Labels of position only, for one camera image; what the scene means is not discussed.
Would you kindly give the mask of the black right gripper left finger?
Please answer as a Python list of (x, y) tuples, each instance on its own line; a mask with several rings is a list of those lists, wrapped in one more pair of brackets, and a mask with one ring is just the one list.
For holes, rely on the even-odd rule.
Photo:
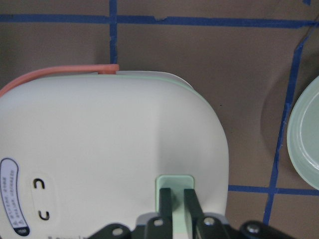
[(91, 239), (171, 239), (172, 237), (170, 188), (159, 190), (159, 211), (155, 214), (142, 215), (134, 230), (123, 224), (114, 223), (89, 236)]

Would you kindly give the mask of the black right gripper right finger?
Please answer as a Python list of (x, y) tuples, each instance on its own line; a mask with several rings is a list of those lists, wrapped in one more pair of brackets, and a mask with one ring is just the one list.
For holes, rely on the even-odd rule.
[(194, 239), (278, 239), (279, 233), (258, 221), (247, 221), (240, 229), (230, 226), (224, 216), (204, 213), (193, 189), (184, 190), (185, 211), (191, 220)]

